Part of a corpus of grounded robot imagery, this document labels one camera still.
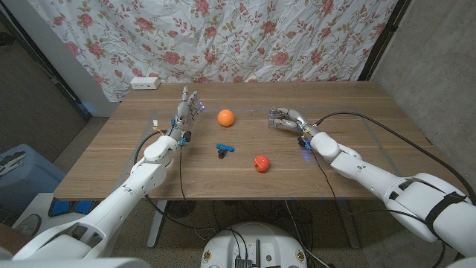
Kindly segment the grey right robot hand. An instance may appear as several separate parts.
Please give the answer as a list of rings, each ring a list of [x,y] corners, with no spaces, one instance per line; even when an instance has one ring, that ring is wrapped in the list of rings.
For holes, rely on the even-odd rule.
[[[294,109],[271,107],[268,111],[268,127],[283,125],[288,128],[298,128],[303,133],[314,137],[320,130]]]

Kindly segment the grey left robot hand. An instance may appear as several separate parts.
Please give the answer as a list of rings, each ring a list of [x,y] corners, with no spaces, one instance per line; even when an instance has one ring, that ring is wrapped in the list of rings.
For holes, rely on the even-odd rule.
[[[175,118],[171,121],[171,128],[167,135],[176,141],[190,140],[190,130],[193,128],[193,122],[199,114],[205,109],[203,103],[199,100],[198,92],[189,93],[185,86],[176,110]]]

